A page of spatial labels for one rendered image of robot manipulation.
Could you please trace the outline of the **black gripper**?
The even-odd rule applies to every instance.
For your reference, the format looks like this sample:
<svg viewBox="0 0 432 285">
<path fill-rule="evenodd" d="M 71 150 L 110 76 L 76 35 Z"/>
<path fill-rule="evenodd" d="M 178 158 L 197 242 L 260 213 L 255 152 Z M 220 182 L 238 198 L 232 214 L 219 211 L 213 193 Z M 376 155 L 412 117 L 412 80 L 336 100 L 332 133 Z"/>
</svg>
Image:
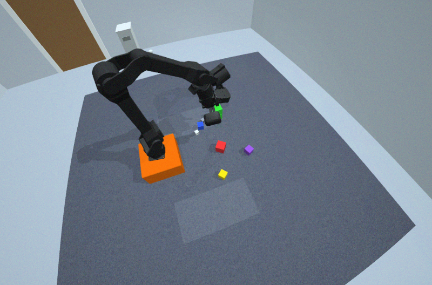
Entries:
<svg viewBox="0 0 432 285">
<path fill-rule="evenodd" d="M 206 126 L 211 126 L 211 125 L 221 123 L 220 113 L 218 111 L 215 111 L 215 107 L 214 107 L 215 106 L 214 93 L 212 93 L 212 95 L 207 99 L 199 98 L 199 102 L 201 103 L 202 108 L 208 108 L 210 111 L 209 113 L 204 115 L 204 121 Z"/>
</svg>

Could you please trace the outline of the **yellow cube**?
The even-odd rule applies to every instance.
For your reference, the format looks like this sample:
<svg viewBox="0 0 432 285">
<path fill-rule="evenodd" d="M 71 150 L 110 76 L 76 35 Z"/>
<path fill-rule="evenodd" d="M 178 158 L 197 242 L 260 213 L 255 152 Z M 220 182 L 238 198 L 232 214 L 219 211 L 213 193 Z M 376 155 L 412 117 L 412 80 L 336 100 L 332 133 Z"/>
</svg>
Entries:
<svg viewBox="0 0 432 285">
<path fill-rule="evenodd" d="M 221 169 L 220 173 L 218 174 L 218 177 L 222 178 L 223 180 L 225 180 L 226 176 L 227 176 L 228 172 L 224 171 L 223 169 Z"/>
</svg>

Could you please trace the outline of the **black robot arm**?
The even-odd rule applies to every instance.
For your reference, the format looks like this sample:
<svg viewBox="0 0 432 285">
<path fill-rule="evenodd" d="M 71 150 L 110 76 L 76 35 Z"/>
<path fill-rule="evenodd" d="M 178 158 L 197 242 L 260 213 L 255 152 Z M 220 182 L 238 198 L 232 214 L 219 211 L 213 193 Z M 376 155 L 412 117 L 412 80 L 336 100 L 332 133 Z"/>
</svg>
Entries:
<svg viewBox="0 0 432 285">
<path fill-rule="evenodd" d="M 192 83 L 188 90 L 193 95 L 197 93 L 201 99 L 207 99 L 214 93 L 216 106 L 230 100 L 231 95 L 222 84 L 231 75 L 223 63 L 209 72 L 197 62 L 181 62 L 139 48 L 99 62 L 93 67 L 92 75 L 98 92 L 116 103 L 133 122 L 141 132 L 138 140 L 148 161 L 155 161 L 165 158 L 166 148 L 162 143 L 165 136 L 154 120 L 147 121 L 127 89 L 146 70 L 186 79 Z M 216 86 L 216 89 L 211 85 Z"/>
</svg>

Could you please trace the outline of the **purple cube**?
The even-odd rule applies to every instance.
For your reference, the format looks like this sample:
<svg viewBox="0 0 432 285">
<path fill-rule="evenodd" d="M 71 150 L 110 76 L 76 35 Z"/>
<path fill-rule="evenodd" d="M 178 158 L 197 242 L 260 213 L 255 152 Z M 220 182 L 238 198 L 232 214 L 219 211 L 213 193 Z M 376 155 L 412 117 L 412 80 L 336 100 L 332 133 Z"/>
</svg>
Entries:
<svg viewBox="0 0 432 285">
<path fill-rule="evenodd" d="M 253 150 L 254 150 L 254 148 L 252 148 L 252 147 L 250 147 L 250 145 L 248 145 L 248 146 L 245 148 L 244 152 L 245 152 L 247 155 L 250 155 L 250 154 L 253 152 Z"/>
</svg>

